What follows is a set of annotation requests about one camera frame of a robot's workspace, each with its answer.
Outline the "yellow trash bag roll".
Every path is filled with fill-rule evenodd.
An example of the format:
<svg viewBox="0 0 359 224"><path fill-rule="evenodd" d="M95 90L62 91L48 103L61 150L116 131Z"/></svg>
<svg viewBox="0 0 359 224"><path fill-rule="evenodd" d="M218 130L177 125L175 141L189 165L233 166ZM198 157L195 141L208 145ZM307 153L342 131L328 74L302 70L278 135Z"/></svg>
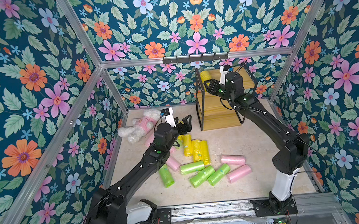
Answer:
<svg viewBox="0 0 359 224"><path fill-rule="evenodd" d="M209 71L201 71L199 75L200 75L200 78L201 78L202 85L204 85L204 83L206 81L209 81L209 80L212 79L212 76L211 76Z"/></svg>
<svg viewBox="0 0 359 224"><path fill-rule="evenodd" d="M184 155L186 157L192 156L193 148L192 148L192 137L190 134L183 135L183 150Z"/></svg>
<svg viewBox="0 0 359 224"><path fill-rule="evenodd" d="M193 148L193 161L194 162L199 162L202 161L202 155L201 155L201 142L200 140L193 140L192 143L192 148Z"/></svg>
<svg viewBox="0 0 359 224"><path fill-rule="evenodd" d="M200 141L200 151L204 165L210 165L209 146L206 140Z"/></svg>
<svg viewBox="0 0 359 224"><path fill-rule="evenodd" d="M184 137L183 135L179 135L177 138L177 143L179 144L179 146L182 148L184 146Z"/></svg>

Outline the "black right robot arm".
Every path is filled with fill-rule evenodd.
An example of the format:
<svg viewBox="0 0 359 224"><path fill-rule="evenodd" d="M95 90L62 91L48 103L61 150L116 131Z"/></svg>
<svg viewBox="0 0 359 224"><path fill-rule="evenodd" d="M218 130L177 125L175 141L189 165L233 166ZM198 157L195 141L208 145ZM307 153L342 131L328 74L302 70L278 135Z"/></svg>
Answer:
<svg viewBox="0 0 359 224"><path fill-rule="evenodd" d="M204 86L208 93L227 101L230 109L256 124L279 149L272 158L277 174L269 192L269 208L274 212L282 210L292 200L295 176L307 158L308 136L288 128L268 112L257 97L245 93L243 78L238 72L227 73L223 83L206 80Z"/></svg>

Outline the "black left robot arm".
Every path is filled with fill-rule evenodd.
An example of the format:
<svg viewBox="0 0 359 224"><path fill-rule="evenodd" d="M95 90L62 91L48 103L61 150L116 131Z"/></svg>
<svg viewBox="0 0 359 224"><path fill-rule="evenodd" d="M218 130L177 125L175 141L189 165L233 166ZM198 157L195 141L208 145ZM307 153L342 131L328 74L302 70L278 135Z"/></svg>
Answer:
<svg viewBox="0 0 359 224"><path fill-rule="evenodd" d="M120 181L107 189L100 188L94 193L84 224L131 224L127 205L136 191L154 173L162 168L170 157L170 150L178 136L192 130L192 116L188 115L175 126L161 123L154 132L154 141L145 151L142 159Z"/></svg>

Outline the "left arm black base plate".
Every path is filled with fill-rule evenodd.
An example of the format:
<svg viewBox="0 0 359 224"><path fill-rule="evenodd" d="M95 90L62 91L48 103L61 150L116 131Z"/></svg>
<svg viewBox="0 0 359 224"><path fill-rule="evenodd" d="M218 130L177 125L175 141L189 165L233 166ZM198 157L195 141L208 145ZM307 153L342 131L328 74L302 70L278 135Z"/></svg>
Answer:
<svg viewBox="0 0 359 224"><path fill-rule="evenodd" d="M171 208L158 208L154 212L151 212L148 220L144 222L138 222L136 224L171 224L172 209Z"/></svg>

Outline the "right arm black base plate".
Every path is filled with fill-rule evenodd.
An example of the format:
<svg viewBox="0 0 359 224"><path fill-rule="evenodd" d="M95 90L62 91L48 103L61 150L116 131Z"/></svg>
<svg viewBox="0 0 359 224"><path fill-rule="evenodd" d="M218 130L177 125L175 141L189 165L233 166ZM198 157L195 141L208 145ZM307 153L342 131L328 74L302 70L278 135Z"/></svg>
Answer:
<svg viewBox="0 0 359 224"><path fill-rule="evenodd" d="M279 201L276 198L250 200L254 212L258 217L295 215L298 213L294 197L291 196L285 201Z"/></svg>

